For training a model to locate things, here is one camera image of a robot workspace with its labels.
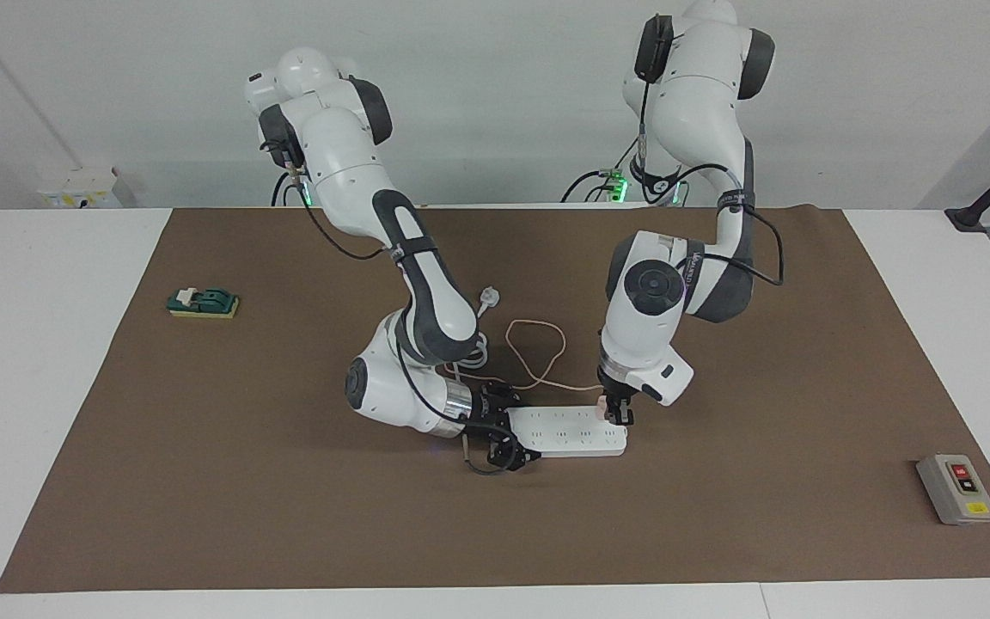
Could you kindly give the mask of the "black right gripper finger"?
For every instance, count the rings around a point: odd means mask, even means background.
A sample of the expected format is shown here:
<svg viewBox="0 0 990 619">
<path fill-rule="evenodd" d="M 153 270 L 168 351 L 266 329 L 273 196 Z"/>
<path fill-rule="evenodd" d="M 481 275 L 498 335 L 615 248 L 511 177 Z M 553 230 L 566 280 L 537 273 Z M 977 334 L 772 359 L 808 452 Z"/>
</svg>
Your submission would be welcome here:
<svg viewBox="0 0 990 619">
<path fill-rule="evenodd" d="M 515 434 L 490 434 L 488 444 L 487 461 L 492 469 L 486 471 L 487 475 L 512 473 L 540 459 L 540 452 L 523 445 Z"/>
<path fill-rule="evenodd" d="M 526 407 L 522 393 L 508 383 L 482 384 L 482 412 L 484 415 L 503 414 L 511 408 Z"/>
</svg>

